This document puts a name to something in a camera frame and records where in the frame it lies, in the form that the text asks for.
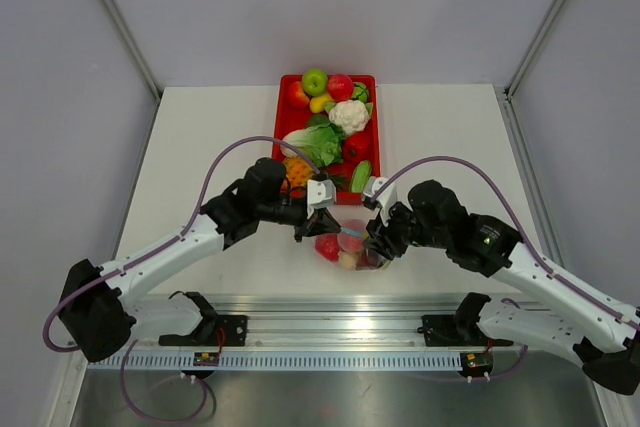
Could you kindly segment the garlic bulb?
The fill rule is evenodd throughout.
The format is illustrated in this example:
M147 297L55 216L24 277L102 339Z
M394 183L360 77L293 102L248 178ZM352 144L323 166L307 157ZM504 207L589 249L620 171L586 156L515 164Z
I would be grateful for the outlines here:
M350 252L340 252L338 257L339 265L345 270L356 270L359 256Z

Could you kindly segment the pink peach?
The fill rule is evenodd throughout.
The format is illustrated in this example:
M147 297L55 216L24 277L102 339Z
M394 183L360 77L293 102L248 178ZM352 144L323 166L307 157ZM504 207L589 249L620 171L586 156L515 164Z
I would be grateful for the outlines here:
M351 219L342 223L342 230L338 234L338 242L342 250L357 253L363 250L365 238L365 223L362 220Z

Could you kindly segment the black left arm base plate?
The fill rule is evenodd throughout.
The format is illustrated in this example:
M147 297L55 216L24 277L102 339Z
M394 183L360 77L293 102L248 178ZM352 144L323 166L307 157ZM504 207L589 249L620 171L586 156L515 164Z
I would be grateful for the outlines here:
M203 318L189 334L162 335L158 343L165 347L244 347L247 327L245 315L218 314Z

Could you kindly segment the clear zip top bag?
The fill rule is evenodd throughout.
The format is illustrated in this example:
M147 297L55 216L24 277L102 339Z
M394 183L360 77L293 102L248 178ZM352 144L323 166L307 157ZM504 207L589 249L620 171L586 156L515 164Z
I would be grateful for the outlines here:
M391 261L367 248L366 222L359 219L341 220L339 233L322 234L314 238L314 251L324 260L351 272L387 269Z

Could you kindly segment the dark red onion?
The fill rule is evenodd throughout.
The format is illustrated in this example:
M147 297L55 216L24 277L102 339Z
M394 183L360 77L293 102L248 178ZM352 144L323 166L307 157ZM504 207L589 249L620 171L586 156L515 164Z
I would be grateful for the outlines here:
M377 252L366 249L360 255L356 264L357 270L377 270L381 268L386 262L384 257L381 257Z

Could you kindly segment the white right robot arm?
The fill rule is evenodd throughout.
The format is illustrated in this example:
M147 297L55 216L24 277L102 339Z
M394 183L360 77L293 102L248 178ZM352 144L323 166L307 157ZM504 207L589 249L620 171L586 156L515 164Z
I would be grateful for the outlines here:
M465 296L442 338L469 346L526 344L581 368L596 384L630 396L639 387L639 310L577 278L528 246L500 219L470 213L435 180L398 201L384 177L370 179L366 246L388 260L410 247L441 249L458 267L509 285L542 305L516 307L486 294Z

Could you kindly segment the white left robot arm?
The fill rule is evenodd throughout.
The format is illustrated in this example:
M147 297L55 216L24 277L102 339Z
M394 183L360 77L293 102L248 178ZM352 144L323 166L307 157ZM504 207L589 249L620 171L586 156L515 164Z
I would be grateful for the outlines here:
M133 340L217 348L229 342L223 320L202 294L178 292L161 301L147 295L191 265L255 234L263 222L292 227L295 241L339 232L328 210L336 199L328 176L314 175L295 195L283 190L285 177L281 162L261 158L197 207L178 232L101 267L89 260L74 265L57 316L86 360L102 361Z

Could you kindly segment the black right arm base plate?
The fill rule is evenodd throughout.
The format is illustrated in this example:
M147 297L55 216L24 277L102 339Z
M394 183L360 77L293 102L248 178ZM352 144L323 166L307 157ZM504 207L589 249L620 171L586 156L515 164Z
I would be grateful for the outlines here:
M475 324L458 321L453 314L428 314L416 329L427 347L511 347L513 341L487 337Z

